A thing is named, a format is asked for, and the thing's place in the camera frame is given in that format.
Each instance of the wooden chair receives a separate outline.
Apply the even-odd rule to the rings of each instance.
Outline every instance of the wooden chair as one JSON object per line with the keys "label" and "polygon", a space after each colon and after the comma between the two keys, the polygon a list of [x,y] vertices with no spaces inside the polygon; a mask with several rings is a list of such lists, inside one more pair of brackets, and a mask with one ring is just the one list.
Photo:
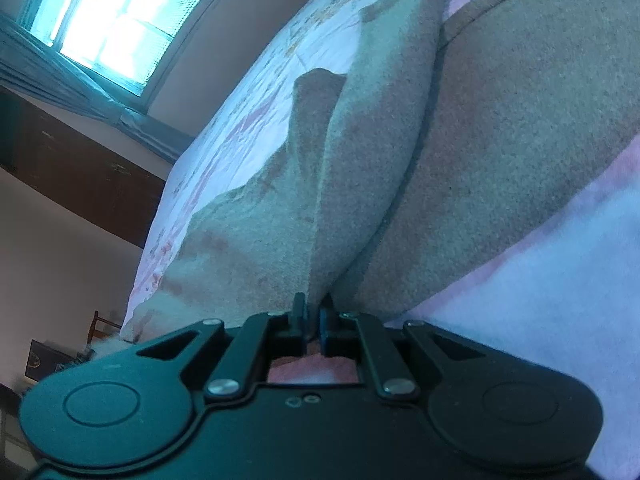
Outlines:
{"label": "wooden chair", "polygon": [[94,337],[97,337],[98,339],[105,339],[106,337],[109,337],[111,334],[108,332],[104,332],[102,330],[98,330],[95,327],[95,324],[101,322],[104,323],[106,325],[109,326],[113,326],[114,328],[117,329],[121,329],[122,327],[117,324],[114,323],[113,321],[109,321],[108,319],[104,319],[103,317],[100,317],[100,313],[98,313],[97,310],[94,311],[94,320],[91,322],[91,328],[89,329],[89,335],[86,338],[86,343],[88,345],[91,344],[91,341],[94,339]]}

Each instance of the brown wooden furniture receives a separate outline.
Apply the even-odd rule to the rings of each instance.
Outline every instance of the brown wooden furniture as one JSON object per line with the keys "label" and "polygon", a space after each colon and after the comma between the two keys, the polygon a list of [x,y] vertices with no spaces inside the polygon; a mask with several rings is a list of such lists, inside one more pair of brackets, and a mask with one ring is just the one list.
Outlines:
{"label": "brown wooden furniture", "polygon": [[94,311],[94,320],[91,323],[91,327],[89,328],[89,335],[86,338],[86,343],[88,345],[91,344],[91,341],[94,339],[94,337],[97,337],[98,339],[104,339],[106,337],[109,337],[111,334],[108,332],[104,332],[102,330],[98,330],[95,325],[98,323],[104,323],[106,325],[109,326],[113,326],[114,328],[117,329],[121,329],[122,327],[119,324],[114,323],[113,321],[109,321],[108,319],[104,319],[103,317],[100,317],[100,314],[98,313],[97,310]]}
{"label": "brown wooden furniture", "polygon": [[62,207],[143,247],[164,181],[0,86],[0,165]]}

